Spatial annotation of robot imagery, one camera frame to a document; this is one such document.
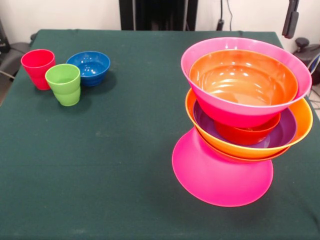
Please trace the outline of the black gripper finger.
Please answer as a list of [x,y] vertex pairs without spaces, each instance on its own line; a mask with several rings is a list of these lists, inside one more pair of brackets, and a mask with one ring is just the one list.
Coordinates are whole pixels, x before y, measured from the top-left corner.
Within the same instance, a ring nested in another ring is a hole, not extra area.
[[299,19],[298,5],[299,0],[289,0],[286,18],[282,30],[282,35],[286,39],[292,39],[294,37]]

